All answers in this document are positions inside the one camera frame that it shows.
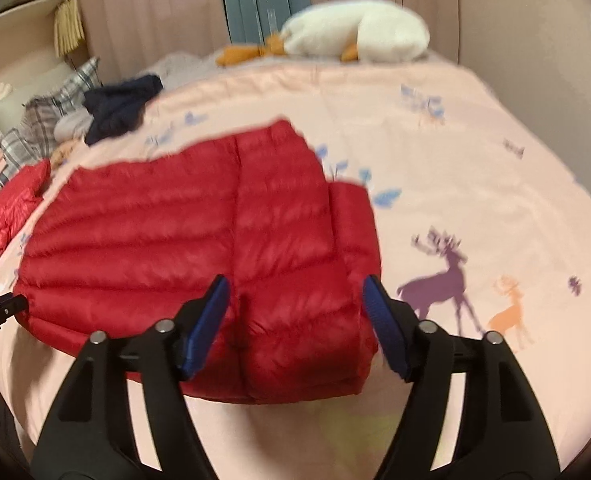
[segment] orange deer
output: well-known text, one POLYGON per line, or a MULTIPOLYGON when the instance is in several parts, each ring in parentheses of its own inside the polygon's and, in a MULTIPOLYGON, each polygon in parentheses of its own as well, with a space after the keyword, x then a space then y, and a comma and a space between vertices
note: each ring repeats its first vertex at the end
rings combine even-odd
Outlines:
POLYGON ((517 342, 520 345, 520 349, 524 349, 523 337, 526 337, 530 344, 533 344, 533 339, 531 339, 523 320, 523 294, 518 288, 518 285, 519 283, 517 280, 511 276, 502 276, 494 283, 493 287, 498 294, 509 297, 509 300, 511 300, 511 306, 493 316, 489 321, 489 328, 495 330, 495 332, 501 333, 502 336, 506 336, 507 330, 510 328, 515 328, 517 342))

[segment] metal screw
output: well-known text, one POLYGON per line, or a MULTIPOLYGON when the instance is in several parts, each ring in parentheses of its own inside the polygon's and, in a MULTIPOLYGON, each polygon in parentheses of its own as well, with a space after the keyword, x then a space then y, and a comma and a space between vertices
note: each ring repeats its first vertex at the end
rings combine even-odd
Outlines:
POLYGON ((162 319, 155 324, 155 330, 160 332, 161 334, 165 334, 166 332, 171 332, 175 328, 175 323, 172 319, 162 319))
POLYGON ((428 319, 419 322, 419 329, 425 334, 434 334, 437 332, 437 325, 428 319))
POLYGON ((106 341, 106 332, 102 332, 101 330, 98 330, 98 331, 94 332, 93 334, 91 334, 91 336, 88 339, 94 345, 99 345, 100 343, 103 343, 104 341, 106 341))
POLYGON ((499 345, 504 341, 504 338, 499 332, 487 332, 485 337, 487 338, 487 341, 492 345, 499 345))

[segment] tassel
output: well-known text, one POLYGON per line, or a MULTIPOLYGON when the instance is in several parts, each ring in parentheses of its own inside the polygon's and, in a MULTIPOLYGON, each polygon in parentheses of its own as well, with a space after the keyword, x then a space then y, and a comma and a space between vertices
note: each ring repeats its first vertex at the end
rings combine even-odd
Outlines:
POLYGON ((85 40, 78 0, 65 0, 59 5, 55 11, 53 33, 57 57, 70 54, 85 40))

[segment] puffer jacket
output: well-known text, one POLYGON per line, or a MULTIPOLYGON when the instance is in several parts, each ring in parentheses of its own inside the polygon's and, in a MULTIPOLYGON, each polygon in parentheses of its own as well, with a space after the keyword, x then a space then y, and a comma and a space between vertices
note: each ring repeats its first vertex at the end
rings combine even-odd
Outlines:
POLYGON ((0 191, 0 254, 42 203, 41 190, 51 177, 47 158, 25 166, 0 191))
POLYGON ((151 162, 79 169, 38 220, 20 321, 75 355, 95 330, 174 317, 231 283, 205 368, 185 394, 239 403, 360 392, 377 350, 361 288, 380 274, 364 188, 325 180, 286 121, 151 162))

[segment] blue gripper pad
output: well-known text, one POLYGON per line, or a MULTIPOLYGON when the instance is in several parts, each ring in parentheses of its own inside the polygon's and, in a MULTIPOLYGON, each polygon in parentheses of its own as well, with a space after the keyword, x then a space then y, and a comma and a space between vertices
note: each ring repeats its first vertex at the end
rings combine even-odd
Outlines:
POLYGON ((185 358, 181 369, 187 379, 192 379, 204 368, 206 357, 215 335, 220 330, 220 324, 229 305, 229 298, 229 281, 222 277, 210 297, 206 298, 206 306, 197 320, 193 332, 186 338, 185 358))
POLYGON ((365 279, 362 298, 389 367, 406 380, 411 373, 407 345, 404 335, 389 309, 389 298, 383 297, 378 284, 371 276, 365 279))

